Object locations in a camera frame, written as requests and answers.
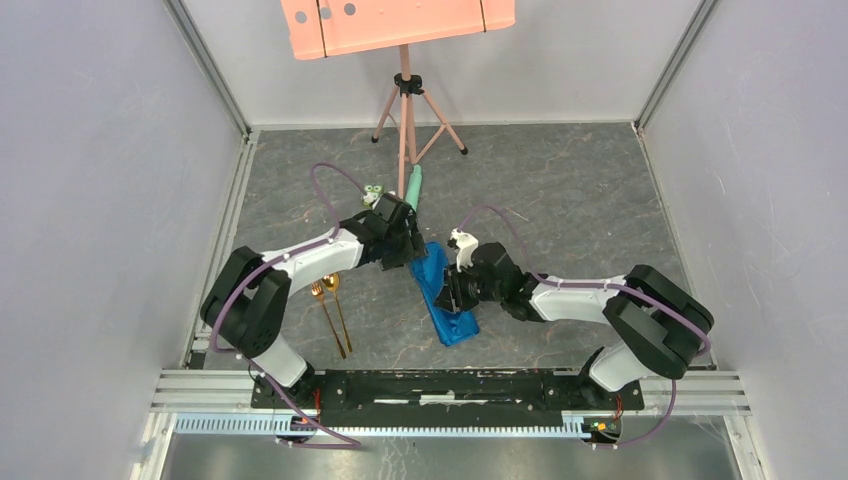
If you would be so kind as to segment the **blue cloth napkin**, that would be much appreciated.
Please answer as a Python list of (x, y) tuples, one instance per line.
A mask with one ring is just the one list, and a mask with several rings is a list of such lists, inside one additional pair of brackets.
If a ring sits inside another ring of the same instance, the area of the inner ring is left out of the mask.
[(426, 254), (413, 260), (409, 269), (418, 285), (437, 337), (445, 347), (458, 345), (480, 333), (471, 311), (456, 311), (445, 297), (448, 257), (438, 242), (426, 243)]

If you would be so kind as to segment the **gold spoon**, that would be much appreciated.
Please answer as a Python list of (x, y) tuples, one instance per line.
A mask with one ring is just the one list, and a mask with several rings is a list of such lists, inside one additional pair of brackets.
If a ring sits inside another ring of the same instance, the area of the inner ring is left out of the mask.
[(344, 333), (345, 345), (349, 353), (353, 352), (352, 342), (350, 340), (349, 332), (347, 329), (345, 317), (343, 310), (341, 308), (341, 302), (338, 296), (338, 290), (341, 284), (340, 275), (338, 273), (332, 273), (330, 275), (324, 276), (322, 278), (323, 286), (331, 292), (334, 303), (336, 305), (336, 309), (339, 315), (339, 319), (342, 325), (342, 330)]

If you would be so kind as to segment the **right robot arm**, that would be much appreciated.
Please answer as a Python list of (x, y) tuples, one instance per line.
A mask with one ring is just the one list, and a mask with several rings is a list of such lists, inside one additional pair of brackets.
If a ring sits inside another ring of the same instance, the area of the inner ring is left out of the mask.
[(580, 400), (602, 408), (627, 384), (655, 374), (681, 379), (710, 347), (713, 315), (650, 265), (600, 280), (568, 280), (523, 271), (498, 242), (479, 243), (457, 233), (456, 254), (444, 271), (436, 307), (453, 313), (494, 302), (519, 321), (575, 320), (610, 326), (618, 342), (584, 366)]

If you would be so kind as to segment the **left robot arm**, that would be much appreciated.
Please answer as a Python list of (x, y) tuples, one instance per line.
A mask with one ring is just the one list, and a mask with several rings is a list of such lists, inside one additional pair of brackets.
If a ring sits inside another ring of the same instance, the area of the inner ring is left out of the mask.
[(200, 317), (236, 352), (276, 381), (275, 392), (290, 407), (314, 394), (311, 366), (283, 338), (289, 298), (333, 273), (377, 262), (399, 268), (426, 254), (413, 207), (382, 195), (372, 209), (342, 220), (313, 239), (279, 250), (234, 250), (201, 304)]

